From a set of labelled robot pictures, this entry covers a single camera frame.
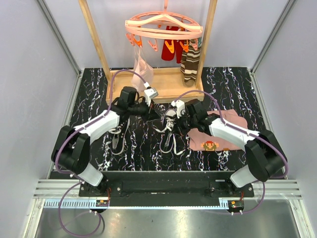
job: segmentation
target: pink hanger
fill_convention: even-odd
[[[125,36],[128,38],[128,40],[129,40],[129,42],[131,43],[131,45],[132,46],[135,46],[135,42],[134,42],[134,35],[133,34],[129,34],[129,33],[127,33],[127,34],[125,34]]]
[[[198,49],[198,39],[195,39],[195,42],[191,42],[190,41],[190,44],[192,45],[192,47],[194,48],[194,50],[197,50]]]
[[[125,29],[134,35],[156,38],[156,39],[169,39],[169,40],[186,40],[196,39],[202,36],[203,27],[200,26],[193,19],[173,12],[167,11],[168,0],[164,0],[164,11],[151,11],[144,12],[133,16],[130,20],[125,21]],[[147,19],[142,20],[142,17],[150,16]],[[184,29],[184,31],[169,31],[161,29],[153,29],[143,27],[147,24],[154,25],[167,25],[177,26]]]
[[[155,51],[158,51],[158,42],[156,39],[155,39],[155,44],[153,44],[150,40],[148,40],[148,42]]]

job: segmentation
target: metal frame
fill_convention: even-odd
[[[259,88],[259,84],[258,84],[257,79],[255,77],[255,73],[251,72],[251,70],[249,70],[249,75],[250,75],[251,81],[252,81],[253,86],[254,86],[254,90],[255,90],[256,97],[257,97],[257,100],[258,100],[258,103],[259,103],[259,106],[260,106],[260,110],[262,112],[262,116],[263,116],[263,120],[264,120],[265,126],[266,126],[267,129],[273,131],[272,124],[271,124],[271,122],[269,120],[269,117],[268,117],[268,114],[267,114],[267,110],[266,110],[266,107],[265,107],[265,104],[264,104],[264,101],[263,101],[263,97],[262,97],[262,94],[261,94],[261,91],[260,91],[260,88]],[[300,196],[300,199],[291,199],[291,198],[288,198],[287,195],[288,194],[284,194],[283,193],[283,196],[285,196],[289,200],[289,203],[291,205],[293,216],[295,218],[295,222],[296,222],[296,225],[297,225],[297,229],[298,229],[298,231],[300,233],[300,236],[302,238],[314,238],[315,234],[314,234],[312,225],[311,225],[311,223],[309,221],[309,218],[308,218],[305,206],[304,206],[304,201],[302,199],[302,196]]]
[[[75,185],[77,180],[75,179],[42,179],[39,180],[32,206],[30,209],[30,216],[27,222],[27,226],[24,232],[25,238],[34,238],[36,230],[40,221],[42,210],[44,207],[48,207],[45,203],[48,199],[54,198],[55,200],[61,199],[63,194],[69,187]],[[302,238],[314,238],[314,232],[305,210],[302,196],[300,194],[296,180],[268,180],[265,183],[265,200],[280,200],[286,199],[289,201],[298,231]],[[253,198],[245,198],[245,200],[260,200],[263,189],[262,183],[257,182],[253,184],[255,196]],[[95,202],[97,199],[107,200],[107,197],[79,197],[79,187],[76,187],[72,192],[66,196],[66,201],[86,201]],[[221,201],[227,202],[228,200],[234,200],[232,198],[221,198]],[[109,207],[110,209],[214,209],[212,207]]]
[[[72,68],[74,69],[76,75],[78,76],[80,74],[81,69],[79,68],[74,56],[70,52],[67,43],[65,42],[45,0],[36,0],[36,2],[39,5],[40,10],[42,11],[44,17],[46,18],[53,34],[55,35],[60,47],[63,49],[69,63],[71,64]]]
[[[70,96],[70,99],[69,99],[69,102],[67,105],[66,114],[65,114],[65,117],[64,117],[64,120],[63,120],[63,123],[61,126],[69,125],[71,114],[73,112],[73,108],[74,108],[74,105],[76,102],[79,86],[80,86],[81,80],[83,78],[83,73],[84,73],[84,71],[81,71],[81,73],[77,76],[75,85],[73,87],[73,90],[71,92],[71,96]],[[51,161],[50,168],[49,168],[48,174],[46,176],[47,179],[50,177],[50,174],[51,174],[53,168],[54,168],[54,163]]]
[[[287,16],[289,15],[289,13],[291,12],[293,6],[295,5],[297,0],[288,0],[282,13],[280,14],[273,30],[271,31],[266,43],[264,44],[258,58],[256,59],[253,67],[251,68],[251,72],[255,73],[257,71],[257,69],[259,68],[260,63],[262,62],[264,56],[266,55],[268,49],[270,48],[272,42],[274,41],[277,33],[279,32],[279,30],[281,29],[285,19],[287,18]]]
[[[36,0],[39,4],[39,7],[43,14],[45,15],[50,28],[54,32],[58,42],[60,43],[62,49],[64,50],[68,60],[70,61],[71,65],[73,66],[76,74],[79,75],[80,69],[72,56],[69,48],[67,47],[67,44],[65,40],[63,39],[49,9],[47,8],[47,5],[45,3],[45,0]],[[249,70],[251,80],[254,85],[254,89],[256,92],[256,96],[258,99],[258,103],[264,118],[265,125],[268,129],[272,130],[272,125],[270,123],[269,117],[267,116],[267,111],[263,102],[263,98],[257,83],[257,80],[255,78],[254,73],[258,69],[261,61],[263,60],[265,54],[267,53],[268,49],[270,48],[273,40],[275,39],[278,31],[282,27],[286,17],[290,13],[292,7],[294,6],[296,0],[288,0],[283,12],[281,13],[277,23],[275,24],[269,38],[267,39],[261,53],[259,54],[254,66]],[[71,96],[71,100],[69,102],[67,113],[65,116],[64,124],[69,123],[70,115],[72,113],[72,106],[75,102],[75,98],[77,96],[78,88],[80,85],[82,75],[78,76],[78,80],[76,82],[76,85],[74,86],[74,90]],[[40,221],[40,217],[42,214],[42,210],[45,206],[45,201],[49,198],[55,198],[60,199],[62,195],[66,192],[66,190],[74,185],[77,181],[72,179],[42,179],[39,181],[36,192],[34,194],[34,198],[32,199],[32,204],[29,209],[29,217],[26,224],[25,231],[23,233],[23,237],[25,238],[34,238],[36,234],[36,230]],[[280,199],[286,199],[289,201],[291,205],[291,209],[296,221],[296,225],[298,228],[298,231],[300,233],[300,236],[302,238],[314,238],[315,234],[313,232],[312,226],[310,224],[303,199],[301,197],[297,182],[295,180],[269,180],[265,183],[266,185],[266,193],[264,199],[273,199],[273,200],[280,200]],[[253,198],[245,198],[245,200],[258,200],[263,193],[262,185],[261,183],[255,183],[253,184],[255,197]],[[79,187],[74,188],[72,192],[66,196],[66,199],[84,199],[87,201],[96,200],[96,197],[79,197]],[[222,198],[223,200],[230,200],[232,198]]]

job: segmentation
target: wooden drying rack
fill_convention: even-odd
[[[86,23],[88,25],[88,29],[93,39],[100,62],[104,69],[106,78],[108,82],[110,82],[116,70],[110,70],[109,68],[109,65],[105,57],[105,53],[103,51],[100,39],[97,34],[97,30],[96,30],[93,18],[91,16],[91,13],[87,4],[87,0],[78,0],[78,1],[79,1],[81,10],[83,12],[84,18],[86,20]],[[207,52],[207,47],[208,47],[209,38],[211,34],[211,27],[212,27],[216,5],[217,5],[217,0],[210,0],[195,84],[191,87],[187,87],[183,84],[182,82],[183,77],[182,77],[182,72],[180,71],[180,67],[154,68],[154,78],[153,78],[153,82],[151,86],[154,87],[158,91],[158,96],[155,98],[156,103],[170,103],[171,101],[176,99],[179,95],[189,90],[204,90],[201,76],[202,76],[202,71],[203,71],[204,62],[206,58],[206,52]],[[116,79],[113,85],[113,97],[112,97],[113,99],[120,96],[121,89],[124,86],[131,86],[131,79],[132,79],[132,74],[128,72],[122,72],[116,76]],[[110,92],[110,84],[108,84],[107,93],[106,93],[106,102],[108,104],[111,103],[109,98],[109,95],[110,95],[109,92]],[[195,98],[202,101],[204,99],[204,94],[198,93],[198,92],[189,93],[189,94],[186,94],[184,97],[182,97],[182,101],[188,102],[189,100],[192,100]]]

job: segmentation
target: pink clothes peg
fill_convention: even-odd
[[[125,36],[128,38],[128,40],[129,40],[129,42],[131,43],[131,45],[132,46],[135,46],[135,42],[134,42],[134,35],[133,34],[129,34],[129,33],[127,33],[127,34],[125,34]]]
[[[195,39],[195,42],[193,43],[192,41],[190,41],[190,44],[192,45],[192,47],[194,48],[194,50],[198,49],[198,39]]]
[[[180,27],[179,28],[181,31],[185,31],[185,28],[183,28],[183,27]]]
[[[155,44],[153,44],[150,40],[148,40],[148,42],[155,51],[158,51],[158,42],[156,39],[155,39]]]

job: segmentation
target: gray floor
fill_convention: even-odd
[[[246,210],[255,205],[246,201]],[[67,223],[83,210],[63,209]],[[243,216],[213,214],[202,210],[107,210],[102,213],[106,223],[98,238],[299,238],[295,220],[287,201],[267,200],[254,213]],[[98,219],[86,214],[67,228],[87,234]],[[59,226],[57,209],[43,210],[37,238],[68,238]]]

